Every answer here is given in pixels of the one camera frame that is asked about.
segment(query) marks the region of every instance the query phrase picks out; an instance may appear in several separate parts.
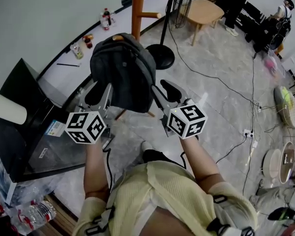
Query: gray marble floor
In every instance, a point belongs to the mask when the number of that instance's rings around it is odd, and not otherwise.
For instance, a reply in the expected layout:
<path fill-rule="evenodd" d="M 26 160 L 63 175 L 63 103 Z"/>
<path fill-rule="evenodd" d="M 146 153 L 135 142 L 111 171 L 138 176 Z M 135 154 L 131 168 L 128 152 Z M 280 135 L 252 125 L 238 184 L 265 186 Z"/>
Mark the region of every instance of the gray marble floor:
<path fill-rule="evenodd" d="M 158 43 L 163 23 L 146 32 L 141 37 L 144 46 Z M 184 28 L 172 29 L 181 57 L 194 70 L 209 76 L 220 78 L 230 88 L 252 99 L 252 79 L 254 66 L 254 100 L 260 101 L 262 106 L 274 106 L 273 89 L 277 85 L 288 86 L 292 83 L 289 74 L 285 78 L 278 72 L 274 78 L 264 67 L 261 55 L 254 60 L 252 44 L 246 43 L 243 32 L 238 37 L 231 36 L 224 28 L 217 24 L 216 28 L 206 27 L 199 32 L 194 46 L 191 46 L 193 26 L 188 23 Z M 252 128 L 251 103 L 238 93 L 227 89 L 217 79 L 211 79 L 191 71 L 181 60 L 176 45 L 169 32 L 166 34 L 165 45 L 175 54 L 174 65 L 163 71 L 156 72 L 156 84 L 161 79 L 170 80 L 184 88 L 194 101 L 199 101 L 207 92 L 208 98 L 204 104 L 204 111 L 208 121 L 200 135 L 199 142 L 215 161 L 224 156 L 231 148 L 244 141 L 244 129 Z M 111 108 L 110 115 L 116 116 L 119 109 Z M 122 118 L 113 125 L 116 138 L 112 141 L 109 158 L 113 179 L 118 178 L 122 170 L 140 154 L 140 144 L 149 141 L 156 150 L 164 152 L 170 159 L 182 163 L 180 154 L 182 147 L 177 136 L 167 138 L 160 122 L 161 111 L 153 103 L 151 111 L 156 114 L 152 118 L 148 114 L 127 111 Z M 254 109 L 254 132 L 251 161 L 249 149 L 251 139 L 247 139 L 241 146 L 218 163 L 222 176 L 239 192 L 242 192 L 246 174 L 249 174 L 245 184 L 244 195 L 249 198 L 257 190 L 262 175 L 262 160 L 271 148 L 283 148 L 288 141 L 283 136 L 288 134 L 287 128 L 280 125 L 270 135 L 264 131 L 281 123 L 275 110 L 262 110 L 256 113 Z M 83 170 L 67 172 L 59 183 L 55 194 L 77 216 L 84 200 Z M 266 186 L 276 186 L 278 181 L 266 180 Z M 271 212 L 276 204 L 269 204 L 262 213 Z M 258 214 L 258 235 L 267 235 L 273 227 L 266 216 Z"/>

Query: black pants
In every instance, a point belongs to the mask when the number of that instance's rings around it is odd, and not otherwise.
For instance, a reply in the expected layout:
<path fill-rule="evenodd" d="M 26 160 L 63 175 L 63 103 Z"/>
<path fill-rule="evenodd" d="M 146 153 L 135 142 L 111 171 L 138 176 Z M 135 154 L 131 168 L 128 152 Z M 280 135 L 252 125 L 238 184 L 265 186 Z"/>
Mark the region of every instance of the black pants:
<path fill-rule="evenodd" d="M 246 0 L 223 0 L 223 11 L 225 13 L 225 25 L 234 29 L 236 18 L 240 14 Z"/>
<path fill-rule="evenodd" d="M 165 161 L 165 162 L 170 162 L 170 163 L 174 163 L 181 166 L 177 162 L 174 162 L 171 159 L 167 158 L 162 152 L 159 152 L 153 149 L 147 149 L 146 151 L 144 151 L 142 158 L 144 163 L 152 162 L 152 161 Z"/>

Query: person in black clothing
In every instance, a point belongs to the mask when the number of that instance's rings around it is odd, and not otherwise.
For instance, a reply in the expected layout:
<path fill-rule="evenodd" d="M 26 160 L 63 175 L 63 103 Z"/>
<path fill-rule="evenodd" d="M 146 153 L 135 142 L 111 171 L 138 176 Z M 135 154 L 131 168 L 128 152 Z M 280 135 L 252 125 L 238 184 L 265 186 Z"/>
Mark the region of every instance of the person in black clothing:
<path fill-rule="evenodd" d="M 238 33 L 235 31 L 234 23 L 245 2 L 246 0 L 224 0 L 223 2 L 223 10 L 226 17 L 225 30 L 234 37 L 238 36 Z"/>

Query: white box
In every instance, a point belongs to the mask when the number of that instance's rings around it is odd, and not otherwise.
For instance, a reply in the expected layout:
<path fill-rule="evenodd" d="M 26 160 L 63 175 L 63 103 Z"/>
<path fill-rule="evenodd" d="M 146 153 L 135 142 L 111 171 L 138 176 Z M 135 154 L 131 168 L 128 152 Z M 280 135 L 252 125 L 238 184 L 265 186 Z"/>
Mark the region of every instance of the white box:
<path fill-rule="evenodd" d="M 98 111 L 70 113 L 67 134 L 78 144 L 95 144 L 106 125 Z"/>
<path fill-rule="evenodd" d="M 203 131 L 207 115 L 198 104 L 170 109 L 167 126 L 185 139 Z"/>

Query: white cylinder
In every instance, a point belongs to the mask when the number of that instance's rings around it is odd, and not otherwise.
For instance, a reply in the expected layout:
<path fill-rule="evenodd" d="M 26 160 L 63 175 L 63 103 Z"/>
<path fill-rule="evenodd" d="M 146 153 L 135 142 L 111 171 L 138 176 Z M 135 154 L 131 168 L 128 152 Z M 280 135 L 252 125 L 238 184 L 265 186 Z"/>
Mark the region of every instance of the white cylinder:
<path fill-rule="evenodd" d="M 0 118 L 22 125 L 26 116 L 26 108 L 0 95 Z"/>

